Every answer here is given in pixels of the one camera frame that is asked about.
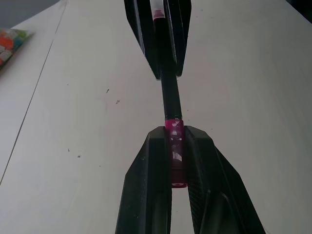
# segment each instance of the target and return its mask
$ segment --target gray floor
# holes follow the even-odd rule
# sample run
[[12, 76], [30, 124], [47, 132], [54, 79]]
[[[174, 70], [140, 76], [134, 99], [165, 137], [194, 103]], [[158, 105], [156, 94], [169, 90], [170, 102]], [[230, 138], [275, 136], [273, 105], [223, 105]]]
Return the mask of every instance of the gray floor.
[[0, 0], [0, 27], [10, 28], [59, 0]]

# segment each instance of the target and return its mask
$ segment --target table surface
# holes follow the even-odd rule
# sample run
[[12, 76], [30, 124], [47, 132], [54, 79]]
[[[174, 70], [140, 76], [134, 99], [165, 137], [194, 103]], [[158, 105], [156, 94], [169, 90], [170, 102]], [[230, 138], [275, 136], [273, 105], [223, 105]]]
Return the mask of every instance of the table surface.
[[25, 113], [64, 11], [59, 2], [14, 28], [31, 37], [0, 72], [0, 174], [11, 155]]
[[[192, 3], [183, 118], [236, 168], [270, 234], [312, 232], [311, 38], [284, 0]], [[124, 175], [160, 125], [123, 1], [70, 0], [0, 186], [1, 231], [114, 233]], [[193, 233], [187, 200], [173, 190], [173, 234]]]

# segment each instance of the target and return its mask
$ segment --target white table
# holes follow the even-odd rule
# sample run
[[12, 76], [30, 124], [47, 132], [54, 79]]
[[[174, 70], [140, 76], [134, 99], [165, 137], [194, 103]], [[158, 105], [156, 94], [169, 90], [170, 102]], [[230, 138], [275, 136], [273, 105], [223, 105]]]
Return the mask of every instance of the white table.
[[32, 36], [0, 71], [0, 176], [11, 155], [64, 7], [61, 1], [15, 27], [29, 31]]
[[[311, 38], [284, 0], [193, 2], [185, 122], [214, 139], [271, 234], [312, 232]], [[1, 231], [114, 233], [124, 175], [162, 124], [123, 1], [69, 1], [0, 186]], [[187, 199], [174, 190], [173, 234], [193, 233]]]

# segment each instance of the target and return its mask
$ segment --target colorful package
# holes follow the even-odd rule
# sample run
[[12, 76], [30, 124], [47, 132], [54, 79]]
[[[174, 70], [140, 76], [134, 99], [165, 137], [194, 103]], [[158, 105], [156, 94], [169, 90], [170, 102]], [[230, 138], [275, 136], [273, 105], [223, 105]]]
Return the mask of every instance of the colorful package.
[[20, 48], [27, 36], [26, 31], [0, 28], [0, 69]]

